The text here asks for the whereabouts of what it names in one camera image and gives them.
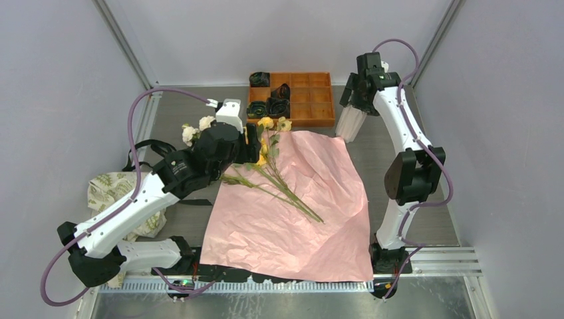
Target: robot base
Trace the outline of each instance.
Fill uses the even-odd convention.
[[[372,252],[372,269],[374,274],[390,274],[390,278],[375,278],[373,280],[374,292],[371,294],[379,299],[384,298],[388,290],[392,287],[395,277],[398,276],[400,267],[405,263],[409,254],[406,252],[405,247],[399,249],[383,249],[378,243],[371,244]],[[404,274],[413,273],[411,261],[408,261],[402,271]],[[388,298],[396,294],[398,285],[388,295]]]

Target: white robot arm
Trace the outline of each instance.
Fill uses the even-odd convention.
[[[164,274],[185,273],[194,259],[192,249],[182,237],[160,242],[131,243],[122,239],[156,211],[173,205],[191,192],[217,180],[232,163],[258,161],[260,143],[256,126],[247,124],[245,141],[240,100],[211,101],[216,121],[204,130],[188,149],[166,154],[142,181],[138,195],[133,191],[101,214],[80,224],[63,223],[57,229],[66,245],[127,201],[127,208],[79,240],[69,249],[72,271],[87,286],[103,284],[123,270],[160,268]]]
[[[427,200],[429,194],[438,186],[441,170],[422,149],[420,142],[442,162],[445,153],[442,148],[434,148],[423,134],[413,117],[405,91],[398,95],[400,78],[395,72],[387,72],[387,64],[380,60],[380,54],[366,53],[356,58],[358,74],[351,73],[341,97],[345,107],[339,123],[337,135],[351,142],[356,137],[367,115],[382,116],[392,138],[396,159],[392,162],[384,178],[384,186],[389,201],[384,221],[376,232],[372,263],[378,272],[390,270],[406,258],[404,238],[417,208],[413,206]],[[398,102],[404,105],[404,112]],[[412,135],[406,121],[417,133]]]

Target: pink paper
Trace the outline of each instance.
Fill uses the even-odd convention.
[[[368,199],[344,141],[284,132],[278,146],[284,180],[325,223],[258,189],[222,184],[200,262],[289,279],[372,280]],[[255,171],[237,170],[255,184],[267,183]],[[232,168],[226,174],[236,175]]]

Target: gray tabletop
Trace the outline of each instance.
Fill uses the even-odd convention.
[[[246,105],[249,89],[246,87],[201,87],[188,88],[188,90],[218,101],[225,98],[237,98],[243,101],[243,105]],[[337,120],[343,109],[338,104],[342,92],[342,86],[333,88]],[[408,90],[407,95],[410,100],[410,107],[419,120],[413,93]],[[178,149],[185,148],[186,145],[182,142],[182,124],[189,123],[196,126],[198,120],[206,115],[213,115],[213,110],[203,107],[201,102],[180,94],[165,92],[158,106],[151,138],[171,143]],[[320,134],[335,136],[335,128],[307,129]],[[380,227],[388,205],[388,197],[383,184],[384,174],[396,157],[392,140],[382,118],[369,116],[362,125],[356,140],[347,144],[347,150],[366,188],[370,211],[370,228],[374,233]],[[155,153],[148,151],[145,160],[149,163],[156,163],[160,158]],[[213,203],[218,189],[219,184],[216,183],[211,187],[192,193],[187,199],[209,199]],[[430,196],[429,200],[440,201],[443,198],[444,196],[439,189]],[[206,206],[177,204],[167,208],[166,218],[168,222],[158,234],[156,240],[179,235],[186,238],[191,246],[200,246],[204,241],[204,233],[211,212],[212,208]],[[411,224],[407,238],[429,245],[458,245],[446,207],[419,210]]]

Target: white flower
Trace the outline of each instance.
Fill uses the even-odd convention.
[[[183,125],[182,128],[184,129],[182,131],[182,141],[190,147],[192,146],[192,139],[194,138],[194,135],[196,135],[199,130],[187,125]]]
[[[203,118],[200,118],[200,131],[203,131],[206,128],[211,128],[213,121],[215,121],[213,116],[204,116]]]

